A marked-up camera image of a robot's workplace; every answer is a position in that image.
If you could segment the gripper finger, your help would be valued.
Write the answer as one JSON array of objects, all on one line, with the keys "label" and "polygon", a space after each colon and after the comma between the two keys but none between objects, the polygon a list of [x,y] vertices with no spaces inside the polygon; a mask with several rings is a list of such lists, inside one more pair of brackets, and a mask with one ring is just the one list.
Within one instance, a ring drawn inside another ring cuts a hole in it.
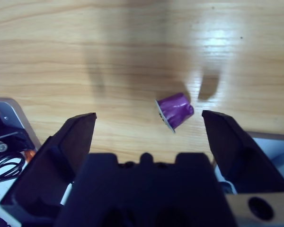
[{"label": "gripper finger", "polygon": [[96,118],[96,113],[87,113],[68,119],[40,147],[0,206],[19,222],[54,222],[89,153]]},{"label": "gripper finger", "polygon": [[233,117],[202,112],[210,150],[222,176],[237,193],[284,192],[284,178]]}]

